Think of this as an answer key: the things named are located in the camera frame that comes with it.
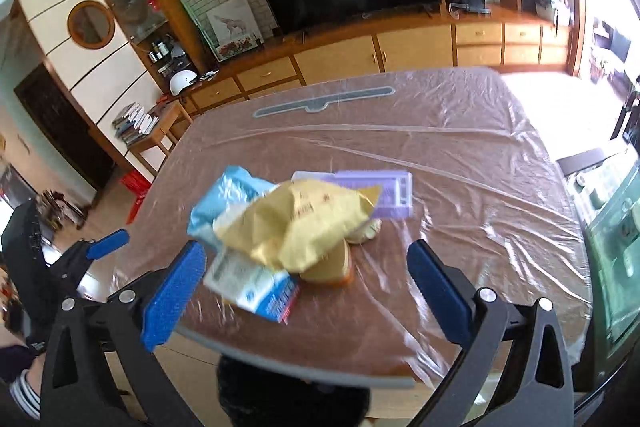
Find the striped sleeve left forearm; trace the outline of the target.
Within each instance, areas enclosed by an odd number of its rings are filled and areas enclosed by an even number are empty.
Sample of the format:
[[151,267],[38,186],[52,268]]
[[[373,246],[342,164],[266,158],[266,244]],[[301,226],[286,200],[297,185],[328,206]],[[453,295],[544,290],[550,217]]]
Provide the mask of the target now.
[[46,355],[35,355],[26,347],[1,349],[0,425],[40,425],[40,395]]

